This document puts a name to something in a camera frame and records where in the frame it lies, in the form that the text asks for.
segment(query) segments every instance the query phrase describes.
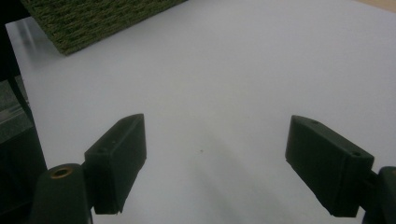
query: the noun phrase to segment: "table surface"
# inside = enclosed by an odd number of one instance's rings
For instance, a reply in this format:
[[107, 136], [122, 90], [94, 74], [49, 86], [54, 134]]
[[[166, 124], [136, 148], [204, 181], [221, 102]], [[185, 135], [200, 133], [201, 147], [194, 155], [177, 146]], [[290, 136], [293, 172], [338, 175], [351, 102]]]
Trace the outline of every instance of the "table surface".
[[148, 160], [100, 223], [361, 223], [285, 161], [290, 116], [396, 165], [396, 14], [352, 0], [190, 0], [65, 57], [7, 25], [48, 167], [144, 113]]

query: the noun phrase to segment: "basket weave texture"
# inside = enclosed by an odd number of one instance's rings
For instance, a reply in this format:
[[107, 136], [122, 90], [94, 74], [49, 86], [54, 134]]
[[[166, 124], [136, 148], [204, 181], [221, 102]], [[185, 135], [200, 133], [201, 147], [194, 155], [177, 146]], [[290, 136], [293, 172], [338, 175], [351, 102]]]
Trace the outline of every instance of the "basket weave texture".
[[186, 0], [21, 0], [68, 55]]

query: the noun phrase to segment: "woven basket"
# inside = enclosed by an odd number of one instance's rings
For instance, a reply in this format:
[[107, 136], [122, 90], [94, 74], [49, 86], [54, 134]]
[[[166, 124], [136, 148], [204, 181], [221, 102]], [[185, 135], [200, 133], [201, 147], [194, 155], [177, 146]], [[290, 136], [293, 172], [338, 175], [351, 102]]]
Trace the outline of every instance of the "woven basket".
[[21, 0], [64, 55], [186, 0]]

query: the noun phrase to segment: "bolt hole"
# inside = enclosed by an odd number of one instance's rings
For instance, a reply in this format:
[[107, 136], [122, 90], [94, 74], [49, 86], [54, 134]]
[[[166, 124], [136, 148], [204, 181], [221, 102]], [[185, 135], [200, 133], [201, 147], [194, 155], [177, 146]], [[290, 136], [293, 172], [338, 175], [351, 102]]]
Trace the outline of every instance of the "bolt hole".
[[50, 175], [50, 177], [52, 179], [60, 179], [63, 178], [67, 175], [70, 175], [71, 173], [73, 173], [73, 169], [70, 167], [62, 167], [59, 168], [58, 170], [52, 172], [52, 174]]

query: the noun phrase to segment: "white table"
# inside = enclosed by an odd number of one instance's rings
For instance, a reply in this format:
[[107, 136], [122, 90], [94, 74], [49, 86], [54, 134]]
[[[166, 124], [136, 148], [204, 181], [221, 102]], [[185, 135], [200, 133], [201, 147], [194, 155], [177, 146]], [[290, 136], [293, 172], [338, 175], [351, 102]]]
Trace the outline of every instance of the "white table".
[[286, 163], [293, 114], [396, 165], [396, 14], [351, 0], [190, 0], [71, 56], [7, 26], [48, 167], [144, 113], [148, 160], [101, 223], [361, 223]]

